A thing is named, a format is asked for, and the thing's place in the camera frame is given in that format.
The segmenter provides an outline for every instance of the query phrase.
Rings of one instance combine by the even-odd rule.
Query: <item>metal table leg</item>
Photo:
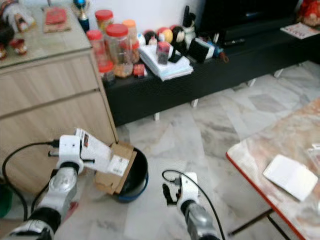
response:
[[[261,219],[264,219],[265,217],[268,217],[270,214],[272,214],[274,210],[271,208],[268,211],[265,211],[264,213],[260,214],[259,216],[255,217],[254,219],[248,221],[246,224],[242,225],[241,227],[238,227],[236,230],[233,230],[228,233],[229,236],[234,236],[241,231],[245,230],[246,228],[250,227],[251,225],[255,224],[256,222],[260,221]]]
[[[279,227],[279,225],[272,219],[272,217],[268,216],[270,223],[278,230],[278,232],[284,237],[286,240],[290,240],[288,235]]]

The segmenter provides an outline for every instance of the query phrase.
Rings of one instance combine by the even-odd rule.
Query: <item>stack of papers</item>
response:
[[[162,81],[189,75],[194,71],[192,66],[190,66],[189,59],[185,56],[182,56],[176,63],[168,61],[167,65],[159,64],[156,50],[156,45],[146,45],[139,48],[141,59]],[[169,56],[171,56],[172,51],[173,47],[171,46]]]
[[[320,31],[304,25],[301,22],[286,27],[281,27],[280,30],[298,39],[306,39],[320,33]]]
[[[307,198],[318,182],[318,177],[305,165],[280,154],[268,165],[263,175],[300,201]]]

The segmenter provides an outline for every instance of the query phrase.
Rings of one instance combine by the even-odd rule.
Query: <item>white wall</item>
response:
[[[26,5],[45,5],[46,0],[20,0]],[[53,4],[72,2],[72,0],[51,0]],[[160,27],[181,25],[184,9],[190,6],[190,12],[196,14],[199,23],[205,0],[91,0],[88,11],[90,28],[96,29],[95,11],[109,9],[113,11],[114,20],[121,23],[126,19],[136,22],[138,32],[146,29],[157,30]]]

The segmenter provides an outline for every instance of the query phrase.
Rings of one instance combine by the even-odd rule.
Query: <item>red table edge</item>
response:
[[[233,161],[233,159],[225,153],[226,158],[235,166],[235,168],[242,174],[242,176],[251,184],[251,186],[263,197],[263,199],[272,207],[272,209],[288,224],[292,231],[301,239],[306,240],[301,233],[289,222],[288,219],[280,212],[279,209],[267,198],[267,196],[254,184],[253,181],[241,170],[241,168]]]

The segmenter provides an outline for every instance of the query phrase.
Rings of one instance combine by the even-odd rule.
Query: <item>glass tabletop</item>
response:
[[[45,17],[41,6],[28,8],[32,11],[36,25],[27,32],[14,35],[15,39],[23,38],[25,40],[27,53],[17,55],[13,48],[8,45],[6,47],[7,57],[0,60],[0,69],[91,48],[86,34],[69,7],[65,9],[71,30],[49,33],[43,32]]]

